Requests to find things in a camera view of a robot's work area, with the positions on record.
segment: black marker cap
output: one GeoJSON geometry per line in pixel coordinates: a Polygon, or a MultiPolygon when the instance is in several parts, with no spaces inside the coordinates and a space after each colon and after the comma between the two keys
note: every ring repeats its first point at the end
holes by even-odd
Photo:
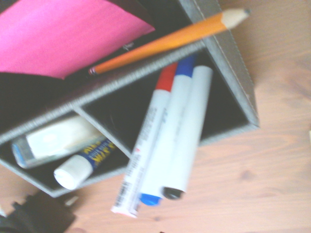
{"type": "Polygon", "coordinates": [[[180,199],[183,193],[184,191],[181,191],[179,189],[167,188],[167,187],[163,189],[163,196],[165,196],[167,199],[170,199],[170,200],[180,199]]]}

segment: pink paper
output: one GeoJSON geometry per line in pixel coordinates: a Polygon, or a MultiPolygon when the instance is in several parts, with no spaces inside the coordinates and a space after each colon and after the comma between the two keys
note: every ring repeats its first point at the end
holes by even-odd
{"type": "Polygon", "coordinates": [[[106,0],[20,0],[0,14],[0,72],[63,79],[153,30],[106,0]]]}

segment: dry erase marker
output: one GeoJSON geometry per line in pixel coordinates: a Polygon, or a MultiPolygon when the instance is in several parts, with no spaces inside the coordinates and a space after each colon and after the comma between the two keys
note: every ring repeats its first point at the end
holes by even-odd
{"type": "Polygon", "coordinates": [[[130,162],[126,169],[120,193],[111,211],[136,217],[139,204],[141,178],[154,148],[164,110],[171,95],[177,64],[164,68],[153,92],[146,117],[140,129],[130,162]]]}
{"type": "Polygon", "coordinates": [[[196,55],[192,55],[178,63],[171,99],[140,189],[140,200],[146,205],[158,205],[162,199],[163,179],[165,179],[188,100],[195,58],[196,55]]]}
{"type": "Polygon", "coordinates": [[[189,101],[178,134],[163,194],[178,199],[186,191],[193,160],[200,141],[213,71],[206,65],[193,70],[189,101]]]}

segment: yellow pencil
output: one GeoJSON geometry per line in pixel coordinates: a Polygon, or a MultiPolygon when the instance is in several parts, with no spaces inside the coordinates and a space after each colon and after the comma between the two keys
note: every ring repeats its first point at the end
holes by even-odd
{"type": "Polygon", "coordinates": [[[137,49],[94,66],[88,72],[91,75],[101,74],[152,55],[176,49],[204,37],[232,29],[245,20],[249,14],[250,11],[247,9],[225,10],[203,21],[187,26],[137,49]]]}

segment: blue marker cap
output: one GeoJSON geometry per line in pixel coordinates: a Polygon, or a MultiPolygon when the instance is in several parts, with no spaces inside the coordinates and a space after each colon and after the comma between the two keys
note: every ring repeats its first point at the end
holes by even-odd
{"type": "Polygon", "coordinates": [[[191,55],[178,62],[175,75],[183,74],[192,78],[193,66],[197,55],[191,55]]]}
{"type": "Polygon", "coordinates": [[[149,194],[141,194],[140,196],[140,201],[144,203],[145,205],[150,205],[150,206],[155,206],[155,205],[160,205],[160,200],[162,198],[149,195],[149,194]]]}

